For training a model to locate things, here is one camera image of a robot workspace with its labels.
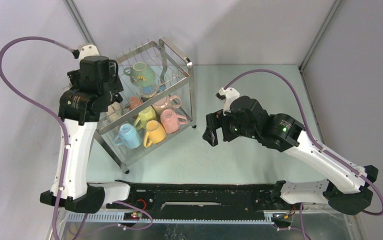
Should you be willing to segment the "mint green mug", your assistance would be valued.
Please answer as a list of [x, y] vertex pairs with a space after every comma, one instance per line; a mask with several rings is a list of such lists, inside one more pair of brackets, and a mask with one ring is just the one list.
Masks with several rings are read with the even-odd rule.
[[139, 88], [148, 87], [156, 80], [156, 74], [145, 62], [136, 62], [132, 66], [125, 67], [123, 74], [130, 78], [130, 82]]

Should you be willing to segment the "yellow mug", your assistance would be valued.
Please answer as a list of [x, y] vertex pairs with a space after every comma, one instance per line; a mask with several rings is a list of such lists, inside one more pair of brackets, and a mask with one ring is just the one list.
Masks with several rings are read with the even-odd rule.
[[146, 132], [143, 140], [143, 146], [145, 148], [158, 144], [167, 137], [164, 127], [157, 120], [149, 121], [146, 124], [145, 130]]

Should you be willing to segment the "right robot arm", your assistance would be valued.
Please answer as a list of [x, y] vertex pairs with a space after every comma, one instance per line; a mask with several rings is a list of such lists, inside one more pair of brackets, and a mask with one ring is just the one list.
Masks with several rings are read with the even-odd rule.
[[256, 99], [244, 95], [231, 103], [229, 111], [208, 113], [205, 120], [202, 138], [213, 147], [218, 144], [217, 129], [221, 129], [225, 142], [238, 137], [256, 140], [268, 149], [303, 161], [325, 176], [313, 182], [277, 181], [270, 195], [276, 209], [313, 203], [357, 215], [371, 205], [374, 194], [366, 181], [374, 182], [378, 169], [373, 165], [354, 165], [341, 157], [334, 159], [331, 149], [312, 143], [304, 125], [292, 116], [268, 114]]

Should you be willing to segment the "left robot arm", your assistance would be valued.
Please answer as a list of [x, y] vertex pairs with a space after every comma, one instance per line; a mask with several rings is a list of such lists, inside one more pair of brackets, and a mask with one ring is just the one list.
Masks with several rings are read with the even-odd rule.
[[100, 121], [123, 90], [115, 60], [106, 56], [86, 56], [79, 69], [67, 76], [72, 84], [59, 99], [61, 144], [57, 171], [51, 188], [42, 192], [42, 204], [63, 207], [75, 213], [94, 214], [118, 201], [125, 208], [137, 204], [138, 195], [121, 181], [88, 183], [87, 167]]

